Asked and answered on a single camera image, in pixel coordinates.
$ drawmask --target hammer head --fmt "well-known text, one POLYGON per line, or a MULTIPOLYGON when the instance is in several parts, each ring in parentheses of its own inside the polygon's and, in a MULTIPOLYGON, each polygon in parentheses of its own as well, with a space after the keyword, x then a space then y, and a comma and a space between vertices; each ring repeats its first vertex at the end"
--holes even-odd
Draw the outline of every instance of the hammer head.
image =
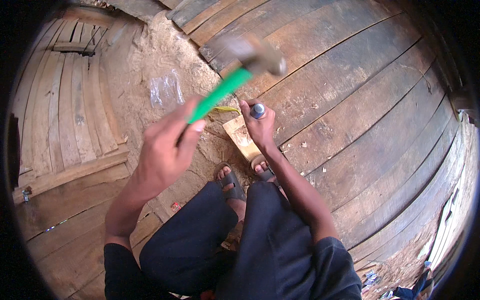
POLYGON ((218 55, 220 60, 230 62, 238 59, 243 67, 253 74, 264 71, 275 76, 287 74, 287 62, 280 50, 254 35, 245 34, 238 38, 223 37, 218 40, 217 47, 223 49, 218 55))

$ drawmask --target hammer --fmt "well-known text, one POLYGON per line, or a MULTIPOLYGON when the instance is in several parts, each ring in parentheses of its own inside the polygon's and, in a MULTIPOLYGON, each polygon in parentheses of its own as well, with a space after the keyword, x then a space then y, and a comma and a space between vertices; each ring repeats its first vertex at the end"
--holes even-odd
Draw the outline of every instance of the hammer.
POLYGON ((238 59, 241 66, 229 73, 224 81, 198 104, 189 124, 202 119, 220 100, 236 91, 254 75, 264 71, 274 76, 287 74, 287 62, 282 53, 254 35, 245 34, 239 38, 223 37, 214 47, 223 49, 218 56, 220 60, 230 62, 238 59))

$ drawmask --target right hand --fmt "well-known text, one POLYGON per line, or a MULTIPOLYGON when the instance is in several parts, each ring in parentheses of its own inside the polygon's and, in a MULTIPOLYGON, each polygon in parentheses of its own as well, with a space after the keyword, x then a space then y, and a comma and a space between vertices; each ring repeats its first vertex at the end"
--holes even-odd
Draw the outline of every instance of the right hand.
POLYGON ((250 137, 263 152, 268 147, 276 147, 273 141, 275 112, 264 104, 265 113, 259 119, 255 119, 250 115, 250 107, 257 103, 261 102, 258 99, 242 100, 240 101, 240 109, 250 137))

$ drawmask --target left hand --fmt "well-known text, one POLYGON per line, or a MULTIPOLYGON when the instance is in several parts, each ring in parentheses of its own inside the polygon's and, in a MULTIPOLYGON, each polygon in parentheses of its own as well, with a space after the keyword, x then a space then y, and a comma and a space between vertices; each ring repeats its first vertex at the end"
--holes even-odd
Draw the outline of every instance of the left hand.
POLYGON ((189 97, 184 105, 145 130, 138 166, 129 182, 142 198, 156 197, 190 166, 205 121, 188 126, 178 146, 177 141, 201 99, 200 95, 189 97))

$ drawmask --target foot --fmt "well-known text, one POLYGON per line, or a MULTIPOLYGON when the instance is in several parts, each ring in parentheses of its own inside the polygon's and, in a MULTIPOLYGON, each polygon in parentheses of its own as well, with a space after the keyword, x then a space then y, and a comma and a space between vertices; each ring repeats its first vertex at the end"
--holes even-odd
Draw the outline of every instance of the foot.
MULTIPOLYGON (((225 178, 226 175, 228 175, 232 170, 230 170, 229 167, 225 166, 223 167, 217 174, 217 180, 222 180, 225 178)), ((223 187, 223 191, 226 192, 230 189, 233 189, 234 185, 233 183, 229 183, 226 186, 223 187)), ((245 201, 242 201, 237 198, 228 198, 226 200, 226 203, 235 211, 239 218, 239 222, 243 221, 245 219, 245 209, 247 207, 247 204, 245 201)))
MULTIPOLYGON (((257 173, 257 175, 260 175, 262 174, 263 172, 265 172, 267 169, 268 169, 268 161, 262 161, 260 162, 259 165, 256 165, 253 169, 255 170, 255 173, 257 173)), ((272 177, 270 177, 267 182, 274 182, 276 180, 276 176, 273 175, 272 177)), ((282 187, 279 187, 278 188, 282 194, 285 196, 285 198, 287 197, 287 195, 285 195, 285 192, 283 191, 282 187)))

